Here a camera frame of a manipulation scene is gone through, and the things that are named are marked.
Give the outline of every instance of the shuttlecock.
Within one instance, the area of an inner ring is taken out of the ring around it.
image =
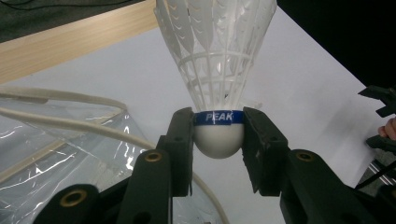
[[[194,142],[208,157],[242,146],[240,98],[275,10],[276,0],[157,0],[163,39],[198,110]]]

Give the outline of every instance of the cable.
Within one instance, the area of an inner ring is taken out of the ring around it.
[[[370,176],[370,178],[368,178],[368,179],[364,180],[363,182],[361,182],[359,185],[356,186],[355,189],[361,189],[361,188],[366,187],[367,185],[373,183],[379,177],[381,177],[382,175],[386,174],[387,172],[389,172],[390,170],[394,169],[395,167],[396,167],[396,161],[394,161],[393,163],[389,164],[387,167],[381,169],[375,175],[372,175],[372,176]]]
[[[37,10],[37,9],[46,8],[46,7],[110,7],[110,6],[116,6],[116,5],[120,5],[120,4],[127,3],[127,2],[132,2],[134,0],[125,0],[125,1],[120,1],[120,2],[117,2],[117,3],[92,4],[92,5],[59,4],[59,5],[46,5],[46,6],[41,6],[41,7],[29,7],[29,8],[15,7],[15,6],[26,5],[26,4],[31,3],[33,1],[34,0],[29,0],[29,1],[26,1],[24,3],[10,4],[10,3],[4,2],[3,0],[0,0],[0,3],[5,5],[6,7],[10,7],[10,8],[16,9],[16,10],[30,11],[30,10]]]
[[[25,97],[25,98],[28,97],[29,99],[39,99],[39,100],[58,99],[63,101],[75,101],[75,102],[82,102],[89,104],[113,105],[120,109],[126,108],[126,105],[123,103],[103,97],[95,97],[95,96],[73,93],[68,91],[50,91],[50,90],[35,89],[35,88],[0,86],[0,98],[1,97],[8,97],[14,99],[19,99],[21,97]],[[156,147],[155,144],[150,143],[149,141],[139,138],[130,133],[125,133],[120,130],[108,128],[106,126],[102,126],[95,123],[30,114],[17,110],[6,109],[1,106],[0,106],[0,115],[10,119],[16,119],[22,122],[33,123],[37,125],[44,125],[47,127],[74,130],[84,133],[97,133],[97,134],[101,134],[102,136],[128,142],[135,146],[142,147],[145,149],[154,149]],[[198,187],[201,188],[201,190],[207,195],[209,200],[214,204],[216,210],[219,212],[219,217],[222,223],[229,224],[230,222],[224,212],[224,209],[222,208],[215,194],[207,186],[207,184],[196,173],[192,173],[192,179],[195,181]]]

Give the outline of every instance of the blue band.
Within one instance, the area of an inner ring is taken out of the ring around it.
[[[195,114],[194,126],[232,125],[244,122],[244,112],[240,110],[213,110]]]

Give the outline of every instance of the plastic wrap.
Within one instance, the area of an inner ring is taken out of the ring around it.
[[[0,98],[0,107],[100,124],[144,138],[126,110],[70,101]],[[74,184],[99,191],[129,177],[146,149],[96,133],[0,117],[0,223],[33,223],[53,195]],[[193,183],[194,194],[174,199],[174,223],[222,223],[216,207]]]

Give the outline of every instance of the clear plastic bag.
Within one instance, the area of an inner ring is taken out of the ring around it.
[[[155,146],[125,108],[72,92],[0,87],[7,116],[0,118],[0,223],[33,223],[71,185],[102,191],[129,177],[137,156]],[[192,196],[174,199],[174,223],[223,223],[205,184],[192,186]]]

